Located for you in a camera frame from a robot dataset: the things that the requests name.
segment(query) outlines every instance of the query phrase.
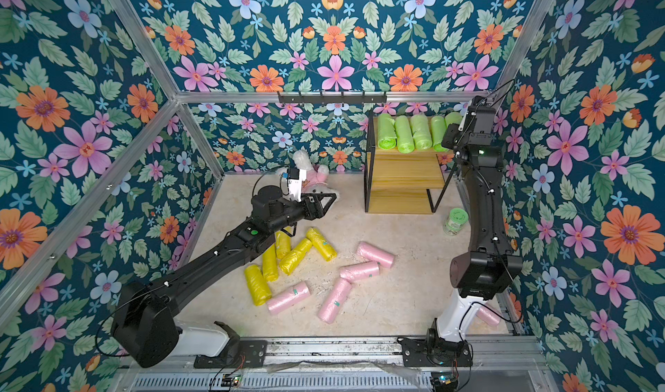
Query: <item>beige floor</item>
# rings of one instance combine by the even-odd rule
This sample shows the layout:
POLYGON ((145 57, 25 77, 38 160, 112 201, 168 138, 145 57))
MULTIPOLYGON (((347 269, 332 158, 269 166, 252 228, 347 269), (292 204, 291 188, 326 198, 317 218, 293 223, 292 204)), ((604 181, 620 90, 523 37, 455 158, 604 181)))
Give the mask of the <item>beige floor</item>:
MULTIPOLYGON (((193 257, 214 247, 222 235, 251 212, 250 194, 255 175, 229 175, 222 184, 193 257)), ((276 183, 276 176, 262 185, 276 183)), ((468 226, 456 237, 446 235, 443 223, 450 209, 461 206, 454 185, 450 186, 434 215, 366 214, 363 208, 362 175, 331 175, 328 184, 340 192, 328 215, 314 222, 299 223, 293 245, 309 226, 318 227, 337 249, 338 256, 325 262, 313 248, 291 276, 280 274, 269 283, 274 294, 306 281, 312 296, 278 316, 265 305, 255 307, 247 290, 243 268, 238 268, 209 287, 179 314, 186 321, 223 321, 240 336, 388 336, 423 335, 444 309, 452 293, 448 278, 450 260, 468 249, 468 226), (393 267, 381 268, 379 278, 355 283, 333 324, 317 317, 317 311, 333 286, 338 268, 364 262, 354 255, 358 243, 367 241, 396 255, 393 267)), ((261 263, 261 257, 255 263, 261 263)), ((505 333, 501 322, 490 327, 476 318, 470 333, 505 333)))

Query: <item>pink trash bag roll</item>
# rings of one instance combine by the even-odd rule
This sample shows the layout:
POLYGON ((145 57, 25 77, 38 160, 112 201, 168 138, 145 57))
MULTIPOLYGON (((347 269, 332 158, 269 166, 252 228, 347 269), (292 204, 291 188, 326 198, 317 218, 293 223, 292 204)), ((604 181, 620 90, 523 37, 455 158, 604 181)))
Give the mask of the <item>pink trash bag roll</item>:
POLYGON ((339 309, 346 301, 348 293, 351 291, 351 283, 344 278, 338 278, 335 281, 335 286, 328 294, 328 297, 321 305, 321 309, 317 314, 319 318, 328 324, 332 324, 339 313, 339 309))
POLYGON ((339 268, 339 276, 347 281, 353 282, 364 280, 378 275, 378 262, 363 262, 362 264, 355 264, 343 266, 339 268))
POLYGON ((266 302, 266 305, 268 305, 268 311, 271 315, 277 315, 310 296, 307 284, 302 281, 272 297, 266 302))
POLYGON ((383 249, 378 247, 373 247, 367 242, 361 242, 358 245, 358 250, 356 255, 360 255, 363 258, 369 259, 370 261, 377 261, 379 265, 390 268, 392 262, 395 260, 395 255, 387 253, 383 249))

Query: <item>floral wallpaper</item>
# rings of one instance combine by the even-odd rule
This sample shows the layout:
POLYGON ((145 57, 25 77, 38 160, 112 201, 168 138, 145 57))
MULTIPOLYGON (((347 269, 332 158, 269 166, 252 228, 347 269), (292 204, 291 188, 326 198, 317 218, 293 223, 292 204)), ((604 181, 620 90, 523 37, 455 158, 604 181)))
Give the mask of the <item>floral wallpaper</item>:
POLYGON ((99 351, 125 354, 104 322, 122 286, 177 269, 214 185, 173 117, 0 337, 0 390, 104 392, 120 358, 99 351))
POLYGON ((663 7, 557 0, 495 118, 514 300, 565 392, 665 389, 663 7))
POLYGON ((0 286, 164 101, 106 0, 0 0, 0 286))

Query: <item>green trash bag roll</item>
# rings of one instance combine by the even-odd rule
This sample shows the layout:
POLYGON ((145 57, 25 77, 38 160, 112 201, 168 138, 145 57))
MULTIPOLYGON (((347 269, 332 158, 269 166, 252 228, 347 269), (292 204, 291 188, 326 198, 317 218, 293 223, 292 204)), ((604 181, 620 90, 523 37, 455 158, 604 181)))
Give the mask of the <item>green trash bag roll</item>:
POLYGON ((435 151, 446 151, 447 149, 441 146, 441 141, 445 135, 445 119, 441 115, 432 117, 432 142, 435 151))
POLYGON ((378 146, 383 149, 392 149, 397 144, 395 134, 395 120, 389 114, 378 115, 378 146))
POLYGON ((429 121, 423 114, 411 117, 411 132, 417 149, 424 150, 432 147, 432 134, 429 131, 429 121))
POLYGON ((398 116, 395 120, 395 133, 397 134, 397 149, 404 154, 412 152, 416 146, 411 135, 411 125, 406 115, 398 116))

